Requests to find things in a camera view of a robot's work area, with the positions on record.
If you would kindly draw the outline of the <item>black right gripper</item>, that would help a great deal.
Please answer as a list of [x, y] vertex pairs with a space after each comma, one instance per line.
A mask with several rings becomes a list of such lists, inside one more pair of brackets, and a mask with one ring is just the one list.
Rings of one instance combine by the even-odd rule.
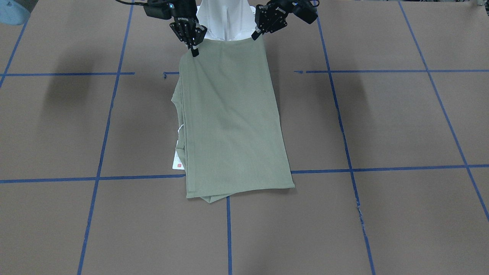
[[170, 4], [174, 22], [170, 24], [180, 41], [191, 51], [192, 57], [199, 56], [198, 45], [203, 42], [207, 27], [200, 24], [197, 18], [197, 2], [195, 0], [175, 0]]

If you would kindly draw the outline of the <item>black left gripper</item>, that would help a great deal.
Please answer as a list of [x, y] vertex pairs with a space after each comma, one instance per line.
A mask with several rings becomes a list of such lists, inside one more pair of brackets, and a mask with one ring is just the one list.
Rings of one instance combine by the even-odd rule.
[[256, 41], [264, 33], [274, 33], [287, 26], [286, 18], [295, 5], [295, 0], [270, 0], [266, 5], [256, 5], [256, 27], [251, 38]]

